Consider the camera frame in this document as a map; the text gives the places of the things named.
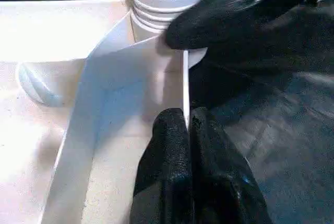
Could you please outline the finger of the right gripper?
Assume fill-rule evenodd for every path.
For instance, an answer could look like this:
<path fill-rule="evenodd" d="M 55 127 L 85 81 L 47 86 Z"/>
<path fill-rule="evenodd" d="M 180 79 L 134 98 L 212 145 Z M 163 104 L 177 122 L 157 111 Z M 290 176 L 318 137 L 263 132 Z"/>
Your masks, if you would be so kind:
<path fill-rule="evenodd" d="M 176 17 L 166 30 L 172 49 L 207 48 L 248 36 L 295 6 L 317 0 L 200 0 Z"/>

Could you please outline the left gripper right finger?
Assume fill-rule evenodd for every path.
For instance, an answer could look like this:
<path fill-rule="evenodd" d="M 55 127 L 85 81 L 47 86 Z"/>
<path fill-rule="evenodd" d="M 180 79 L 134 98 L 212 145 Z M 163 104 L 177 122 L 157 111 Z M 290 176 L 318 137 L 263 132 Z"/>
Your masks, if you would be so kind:
<path fill-rule="evenodd" d="M 245 157 L 206 108 L 190 115 L 197 223 L 271 223 Z"/>

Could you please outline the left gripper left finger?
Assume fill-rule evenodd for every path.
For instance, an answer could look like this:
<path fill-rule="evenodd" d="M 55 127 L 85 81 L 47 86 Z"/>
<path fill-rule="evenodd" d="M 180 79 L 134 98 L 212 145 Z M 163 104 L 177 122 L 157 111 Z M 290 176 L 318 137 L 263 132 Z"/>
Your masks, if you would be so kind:
<path fill-rule="evenodd" d="M 162 111 L 140 158 L 130 223 L 193 223 L 190 144 L 180 108 Z"/>

